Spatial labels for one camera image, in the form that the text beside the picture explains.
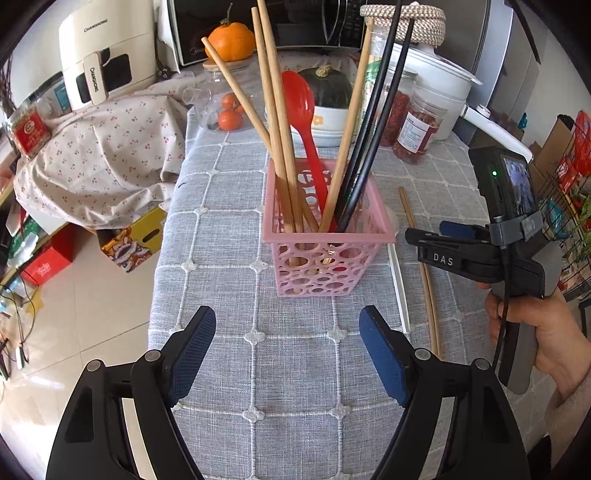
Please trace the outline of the person's right hand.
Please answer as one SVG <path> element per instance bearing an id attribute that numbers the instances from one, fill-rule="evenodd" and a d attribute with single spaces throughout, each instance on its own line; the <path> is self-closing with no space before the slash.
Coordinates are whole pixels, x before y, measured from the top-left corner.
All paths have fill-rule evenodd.
<path id="1" fill-rule="evenodd" d="M 590 371 L 590 341 L 581 332 L 560 291 L 545 299 L 510 300 L 506 320 L 535 328 L 535 366 L 554 380 L 560 397 L 566 401 Z"/>

